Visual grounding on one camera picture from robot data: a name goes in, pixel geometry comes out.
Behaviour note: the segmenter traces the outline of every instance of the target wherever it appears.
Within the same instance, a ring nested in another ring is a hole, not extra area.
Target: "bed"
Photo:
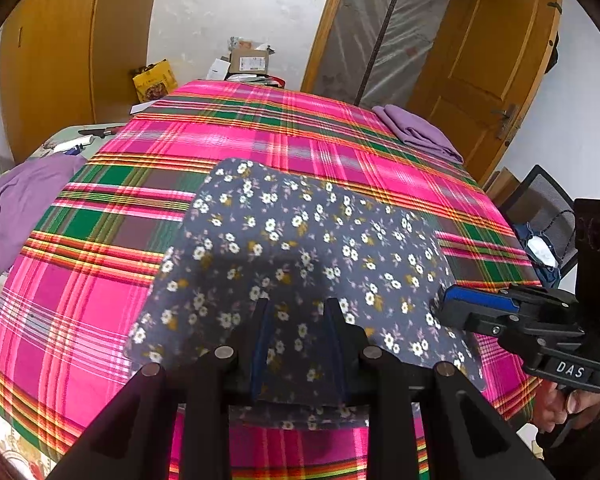
[[[299,92],[191,82],[136,115],[75,175],[1,295],[0,453],[29,478],[42,480],[128,380],[128,330],[196,189],[228,157],[420,211],[461,285],[537,283],[507,223],[464,169],[405,147],[371,112]],[[518,428],[538,380],[495,339],[479,345],[484,395]],[[178,420],[170,478],[181,432]],[[235,427],[234,478],[363,478],[366,440],[366,428]]]

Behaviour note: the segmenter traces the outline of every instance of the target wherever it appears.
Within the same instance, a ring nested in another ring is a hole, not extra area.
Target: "office chair backrest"
[[[562,276],[573,269],[577,261],[573,200],[543,168],[534,166],[499,209],[510,225],[528,222],[533,231],[545,231]]]

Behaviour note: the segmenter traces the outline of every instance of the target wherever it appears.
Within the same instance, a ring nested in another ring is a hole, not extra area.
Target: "metal screw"
[[[436,365],[436,372],[444,377],[451,377],[456,373],[456,367],[451,363],[441,362]]]
[[[158,363],[147,363],[140,368],[140,371],[145,377],[153,377],[160,371],[160,365]]]
[[[218,359],[228,359],[234,354],[234,349],[226,345],[219,346],[218,348],[216,348],[214,354]]]
[[[382,349],[377,346],[368,346],[362,353],[367,359],[379,359],[382,356]]]

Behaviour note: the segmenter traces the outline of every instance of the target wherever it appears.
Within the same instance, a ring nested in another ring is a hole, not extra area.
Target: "person's arm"
[[[555,383],[544,381],[534,405],[539,431],[552,431],[567,413],[580,413],[575,429],[560,446],[543,450],[544,463],[557,480],[585,479],[600,467],[600,394],[577,391],[565,399]]]

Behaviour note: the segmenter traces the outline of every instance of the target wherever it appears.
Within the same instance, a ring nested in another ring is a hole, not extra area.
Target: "floral fabric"
[[[402,361],[453,362],[482,389],[477,352],[430,313],[453,282],[420,215],[227,159],[205,179],[164,255],[125,354],[167,368],[195,360],[269,298],[274,331],[261,402],[231,418],[287,429],[361,426],[366,409],[342,406],[333,385],[324,300],[338,298],[347,322]]]

